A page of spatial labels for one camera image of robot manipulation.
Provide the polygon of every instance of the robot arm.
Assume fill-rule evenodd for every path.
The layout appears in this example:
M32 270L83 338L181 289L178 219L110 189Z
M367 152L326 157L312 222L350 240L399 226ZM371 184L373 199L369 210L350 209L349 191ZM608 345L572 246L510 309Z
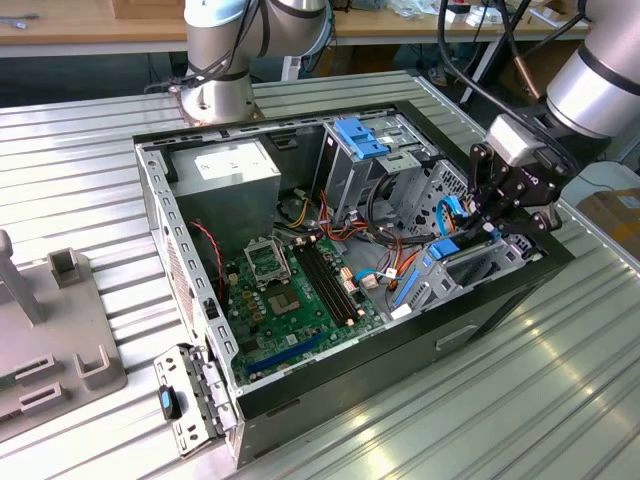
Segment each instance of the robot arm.
M187 0L184 112L194 123L229 123L254 112L249 61L319 51L331 31L328 0Z
M550 83L544 103L519 112L572 161L512 116L499 115L470 153L476 212L463 226L468 237L486 222L505 233L559 228L553 203L562 188L640 113L640 5L590 0L587 14L592 29ZM535 206L543 208L528 219L513 217L515 207Z

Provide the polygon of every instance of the metal mounting plate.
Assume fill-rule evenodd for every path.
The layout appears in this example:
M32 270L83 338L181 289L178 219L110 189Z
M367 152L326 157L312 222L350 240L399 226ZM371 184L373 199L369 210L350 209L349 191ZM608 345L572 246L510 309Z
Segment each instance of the metal mounting plate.
M124 387L120 361L88 259L58 287L48 263L20 272L42 306L31 325L0 283L0 442Z

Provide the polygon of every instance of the wooden shelf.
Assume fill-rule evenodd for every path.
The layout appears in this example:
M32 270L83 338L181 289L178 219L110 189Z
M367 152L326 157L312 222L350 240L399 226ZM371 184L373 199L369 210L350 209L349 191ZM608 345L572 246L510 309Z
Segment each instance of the wooden shelf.
M163 42L186 40L182 19L115 19L110 0L0 0L0 15L38 13L26 30L0 24L0 45ZM465 23L451 26L448 35L472 36L475 27ZM518 32L546 35L553 27L533 18L519 26ZM480 38L494 37L502 31L484 27ZM436 34L435 16L409 20L391 10L336 12L336 32L340 37L416 37Z

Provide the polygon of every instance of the ram slot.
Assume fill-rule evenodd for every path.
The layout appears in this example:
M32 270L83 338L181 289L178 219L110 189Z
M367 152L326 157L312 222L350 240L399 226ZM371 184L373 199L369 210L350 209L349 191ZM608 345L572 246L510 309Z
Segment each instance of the ram slot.
M294 255L322 303L331 313L334 323L338 327L343 327L348 320L355 321L357 319L355 306L333 276L320 252L315 247L303 247L294 249Z

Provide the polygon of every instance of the motherboard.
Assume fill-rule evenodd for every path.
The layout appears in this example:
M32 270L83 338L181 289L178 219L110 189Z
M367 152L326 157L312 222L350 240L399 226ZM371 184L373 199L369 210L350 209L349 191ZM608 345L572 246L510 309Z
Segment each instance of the motherboard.
M348 267L331 240L287 246L277 242L250 244L245 255L225 265L231 282L227 318L240 348L232 368L240 385L384 323L366 294L346 279ZM282 266L288 271L286 279ZM277 278L265 284L264 278L275 272L280 272Z

